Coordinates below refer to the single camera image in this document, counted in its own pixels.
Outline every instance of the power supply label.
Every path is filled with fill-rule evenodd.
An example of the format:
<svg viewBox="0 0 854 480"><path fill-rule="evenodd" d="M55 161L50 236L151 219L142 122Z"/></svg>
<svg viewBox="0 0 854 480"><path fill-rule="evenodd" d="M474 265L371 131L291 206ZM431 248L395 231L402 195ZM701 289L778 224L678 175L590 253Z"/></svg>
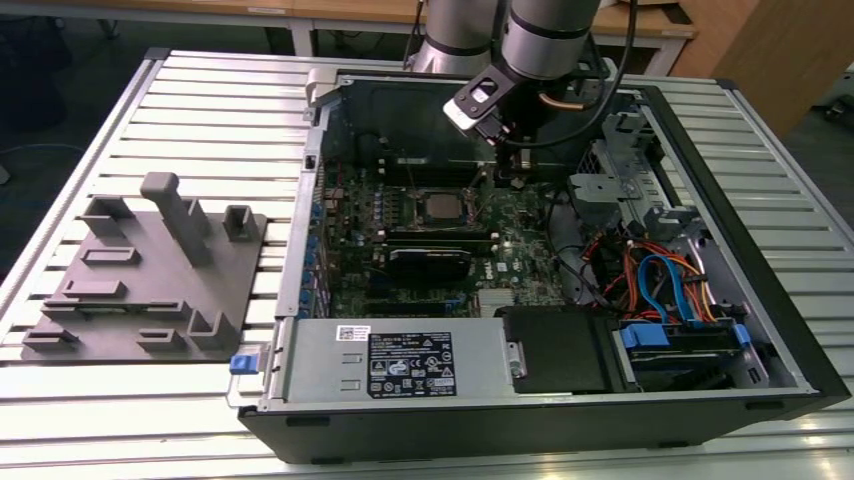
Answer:
<svg viewBox="0 0 854 480"><path fill-rule="evenodd" d="M457 395L450 332L370 335L369 395L373 398Z"/></svg>

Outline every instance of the wooden cabinet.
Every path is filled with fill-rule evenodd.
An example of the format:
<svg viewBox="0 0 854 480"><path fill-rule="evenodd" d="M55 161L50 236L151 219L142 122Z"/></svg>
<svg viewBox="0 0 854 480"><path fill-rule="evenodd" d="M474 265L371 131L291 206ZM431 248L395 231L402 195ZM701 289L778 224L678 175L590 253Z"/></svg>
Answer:
<svg viewBox="0 0 854 480"><path fill-rule="evenodd" d="M674 76L729 78L778 136L854 58L852 0L681 0L700 34Z"/></svg>

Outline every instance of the green circuit board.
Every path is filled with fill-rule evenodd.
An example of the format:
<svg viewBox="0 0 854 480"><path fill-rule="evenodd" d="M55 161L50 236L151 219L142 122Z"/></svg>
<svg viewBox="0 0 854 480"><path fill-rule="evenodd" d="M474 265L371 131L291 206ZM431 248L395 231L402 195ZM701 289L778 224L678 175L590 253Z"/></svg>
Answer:
<svg viewBox="0 0 854 480"><path fill-rule="evenodd" d="M430 223L430 211L419 210L430 195L454 196L461 218ZM562 305L561 280L542 230L543 201L537 187L497 188L486 181L477 188L389 187L365 172L330 173L327 179L329 245L338 271L333 275L331 315L338 318L383 316L386 306L431 305L451 317L481 316L478 291L507 289L515 305ZM383 232L489 232L491 243L473 255L469 275L437 288L393 286L377 294L383 278L382 260L393 249ZM451 240L442 248L459 248ZM427 316L395 313L394 316Z"/></svg>

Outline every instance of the slotted metal surface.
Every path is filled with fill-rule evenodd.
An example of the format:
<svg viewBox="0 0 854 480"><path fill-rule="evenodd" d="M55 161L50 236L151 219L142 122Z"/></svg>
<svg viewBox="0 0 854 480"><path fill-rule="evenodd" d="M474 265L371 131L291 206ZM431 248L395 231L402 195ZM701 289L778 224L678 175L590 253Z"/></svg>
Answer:
<svg viewBox="0 0 854 480"><path fill-rule="evenodd" d="M854 402L796 421L768 422L688 449L291 466L237 420L257 403L262 377L227 365L34 367L16 365L40 298L56 289L87 234L75 220L92 194L139 198L149 171L182 177L181 192L207 211L247 203L274 223L250 302L245 343L271 339L287 254L302 145L303 86L314 65L397 69L397 63L173 52L147 61L104 132L48 215L0 299L0 476L139 478L290 474L366 478L510 475L518 478L738 478L762 468L777 478L846 478L854 461ZM730 196L828 354L854 388L854 255L840 217L740 99L712 81L633 78L657 85ZM670 161L666 171L690 203Z"/></svg>

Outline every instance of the blue plastic clip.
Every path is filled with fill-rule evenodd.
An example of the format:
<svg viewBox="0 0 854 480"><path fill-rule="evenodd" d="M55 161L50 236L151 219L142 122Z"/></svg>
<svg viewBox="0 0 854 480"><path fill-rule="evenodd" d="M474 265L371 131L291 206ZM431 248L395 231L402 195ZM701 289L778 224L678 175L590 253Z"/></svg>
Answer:
<svg viewBox="0 0 854 480"><path fill-rule="evenodd" d="M737 323L733 326L733 332L736 333L736 338L738 339L738 343L742 347L750 345L750 332L748 331L748 327L745 327L741 323Z"/></svg>
<svg viewBox="0 0 854 480"><path fill-rule="evenodd" d="M229 371L233 375L258 375L258 354L238 354L231 357Z"/></svg>
<svg viewBox="0 0 854 480"><path fill-rule="evenodd" d="M636 323L620 331L626 349L636 347L668 347L670 340L661 323Z"/></svg>

